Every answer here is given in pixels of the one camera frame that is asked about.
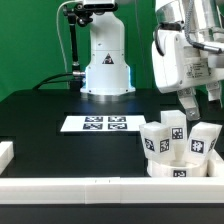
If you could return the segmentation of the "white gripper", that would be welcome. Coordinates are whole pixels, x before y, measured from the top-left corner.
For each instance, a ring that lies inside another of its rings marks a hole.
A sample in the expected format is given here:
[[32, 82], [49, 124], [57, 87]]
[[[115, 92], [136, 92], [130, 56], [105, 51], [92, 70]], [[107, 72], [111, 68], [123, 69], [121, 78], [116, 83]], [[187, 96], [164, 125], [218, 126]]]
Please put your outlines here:
[[156, 86], [161, 93], [177, 92], [189, 121], [200, 118], [196, 91], [206, 85], [209, 105], [221, 108], [221, 83], [212, 81], [206, 62], [185, 37], [184, 30], [157, 28], [152, 43]]

